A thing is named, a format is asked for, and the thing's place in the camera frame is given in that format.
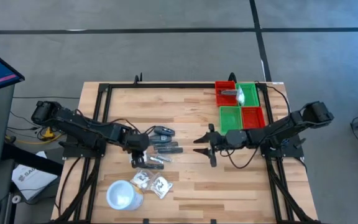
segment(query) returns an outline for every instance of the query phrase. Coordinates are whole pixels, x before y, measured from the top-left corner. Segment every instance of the metal tool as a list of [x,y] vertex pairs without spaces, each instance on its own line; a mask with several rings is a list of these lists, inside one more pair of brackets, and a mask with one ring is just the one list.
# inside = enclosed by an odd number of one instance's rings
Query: metal tool
[[237,90],[221,90],[221,95],[236,96]]
[[153,156],[150,156],[150,155],[147,155],[147,157],[148,157],[151,161],[164,164],[164,161],[162,161],[161,159],[157,159],[156,157],[153,157]]
[[175,135],[174,130],[172,130],[170,128],[166,128],[164,126],[156,126],[154,128],[154,132],[157,134],[166,135],[166,136],[174,136]]
[[171,158],[168,158],[168,157],[165,157],[165,156],[157,155],[156,158],[161,159],[163,161],[172,162]]

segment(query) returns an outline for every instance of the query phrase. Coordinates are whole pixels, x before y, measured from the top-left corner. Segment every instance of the wooden table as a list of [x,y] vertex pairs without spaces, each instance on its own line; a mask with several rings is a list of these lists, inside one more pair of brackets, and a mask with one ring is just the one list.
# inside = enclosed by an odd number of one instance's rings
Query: wooden table
[[[98,82],[86,82],[83,86],[78,109],[92,117]],[[285,93],[282,83],[268,83]],[[287,115],[284,99],[276,91],[268,89],[274,120]],[[264,109],[262,93],[260,104]],[[99,118],[103,113],[102,103]],[[161,124],[176,131],[175,141],[184,148],[182,154],[171,155],[173,162],[165,164],[162,175],[173,182],[172,190],[160,200],[153,192],[144,194],[144,203],[136,211],[116,211],[106,201],[106,191],[116,180],[130,180],[135,170],[128,155],[120,147],[109,145],[101,160],[98,186],[93,207],[93,223],[142,223],[149,218],[151,223],[275,223],[272,196],[270,193],[264,158],[258,152],[245,169],[236,169],[227,157],[217,155],[218,166],[212,168],[209,159],[193,152],[207,144],[193,144],[208,131],[208,123],[220,129],[219,109],[215,103],[214,89],[199,88],[115,88],[112,91],[108,121],[127,118],[141,131]],[[241,166],[254,149],[236,151],[232,158]],[[62,180],[75,159],[65,161]],[[62,211],[70,204],[78,191],[81,159],[68,178],[63,194]],[[284,159],[288,188],[300,207],[311,218],[317,219],[305,168],[292,158]],[[286,218],[283,197],[278,190],[283,218]],[[81,218],[85,218],[88,194],[83,201]],[[54,208],[52,218],[57,218]]]

